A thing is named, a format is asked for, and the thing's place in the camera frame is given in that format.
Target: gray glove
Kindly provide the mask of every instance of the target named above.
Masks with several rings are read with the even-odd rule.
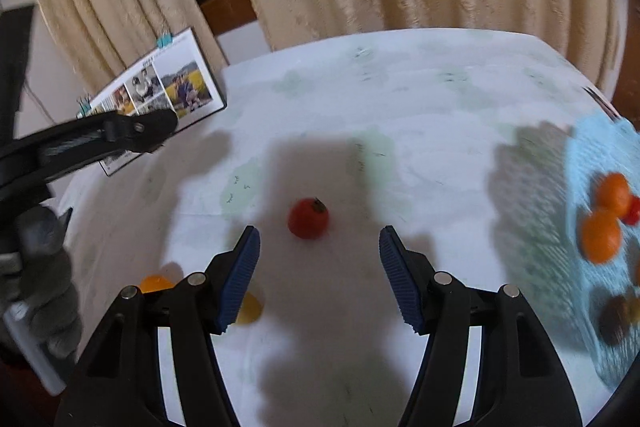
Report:
[[[63,248],[70,215],[68,210],[58,219],[46,206],[30,208],[14,223],[19,253],[0,254],[0,313],[10,305],[18,307],[34,338],[60,359],[78,347],[82,333],[71,260]],[[4,322],[0,343],[18,351]]]

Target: book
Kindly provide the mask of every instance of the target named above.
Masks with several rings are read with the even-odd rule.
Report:
[[[82,106],[78,117],[113,110],[129,116],[171,109],[178,115],[177,133],[225,107],[189,28],[140,58]],[[105,158],[100,165],[109,176],[139,155],[126,151]]]

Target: mandarin orange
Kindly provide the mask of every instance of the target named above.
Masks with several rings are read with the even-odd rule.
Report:
[[[607,208],[597,208],[582,223],[582,253],[593,264],[613,259],[622,245],[622,230],[616,215]]]
[[[598,184],[596,203],[608,208],[616,217],[625,217],[631,206],[631,190],[620,172],[610,172]]]
[[[150,275],[145,277],[139,285],[142,293],[158,292],[160,290],[167,290],[175,286],[169,279],[162,275]]]

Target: white tablecloth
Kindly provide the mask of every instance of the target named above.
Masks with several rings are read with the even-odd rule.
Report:
[[[82,345],[123,286],[203,270],[255,225],[251,289],[264,315],[214,337],[240,423],[397,425],[426,338],[402,321],[380,228],[394,225],[408,248],[468,286],[517,283],[492,233],[496,150],[523,126],[568,130],[598,110],[588,81],[534,37],[424,29],[265,55],[227,68],[224,84],[226,110],[111,178],[99,166],[79,172],[62,198],[75,208],[68,243]],[[315,242],[286,226],[290,206],[310,196],[332,218]],[[169,418],[180,421],[160,337]],[[609,392],[584,350],[556,346],[587,423]],[[457,421],[470,415],[478,356],[474,328]]]

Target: wall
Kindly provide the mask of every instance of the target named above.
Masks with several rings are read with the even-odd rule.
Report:
[[[0,0],[0,4],[3,9],[9,9],[35,1]],[[75,117],[78,111],[76,99],[84,95],[84,89],[56,47],[39,10],[34,15],[26,81],[32,93],[27,89],[22,92],[17,137]],[[56,194],[62,194],[67,185],[68,177],[54,182],[52,188]]]
[[[235,30],[223,33],[218,37],[218,44],[229,64],[237,64],[244,60],[271,53],[258,22],[251,22]]]

